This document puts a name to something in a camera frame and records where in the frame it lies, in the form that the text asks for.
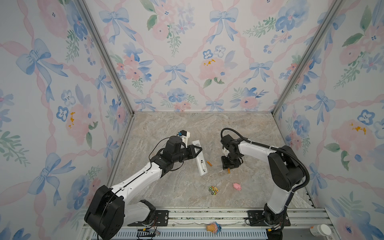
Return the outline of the white remote control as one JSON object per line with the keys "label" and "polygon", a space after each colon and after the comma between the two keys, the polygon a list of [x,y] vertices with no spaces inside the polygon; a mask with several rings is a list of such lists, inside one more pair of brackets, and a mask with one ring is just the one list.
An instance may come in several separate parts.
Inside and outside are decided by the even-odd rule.
{"label": "white remote control", "polygon": [[[202,147],[199,140],[193,141],[192,144],[199,146],[199,147]],[[195,158],[195,160],[196,160],[196,163],[198,166],[200,176],[205,175],[208,172],[208,170],[207,170],[206,161],[204,158],[203,151]]]}

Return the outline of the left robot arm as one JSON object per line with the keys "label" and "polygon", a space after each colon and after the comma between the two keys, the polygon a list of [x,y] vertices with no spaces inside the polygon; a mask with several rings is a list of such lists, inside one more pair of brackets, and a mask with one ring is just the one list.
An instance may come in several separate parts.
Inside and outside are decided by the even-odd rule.
{"label": "left robot arm", "polygon": [[85,214],[85,222],[97,238],[110,240],[123,226],[133,223],[152,225],[156,208],[146,200],[131,204],[131,200],[153,182],[175,171],[175,163],[193,160],[203,152],[202,147],[188,145],[188,137],[165,138],[166,145],[149,155],[149,163],[128,179],[112,187],[99,187]]}

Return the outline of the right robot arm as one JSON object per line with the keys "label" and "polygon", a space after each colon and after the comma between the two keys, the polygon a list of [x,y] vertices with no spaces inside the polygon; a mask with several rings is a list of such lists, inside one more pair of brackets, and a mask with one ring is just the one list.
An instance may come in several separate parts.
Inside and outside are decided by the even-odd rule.
{"label": "right robot arm", "polygon": [[310,180],[305,165],[298,159],[289,146],[273,147],[251,141],[243,136],[234,139],[231,135],[221,135],[223,169],[236,169],[243,163],[243,157],[249,156],[262,160],[269,165],[274,189],[265,204],[261,219],[248,217],[249,225],[265,223],[274,229],[285,225],[288,206],[297,190],[304,188]]}

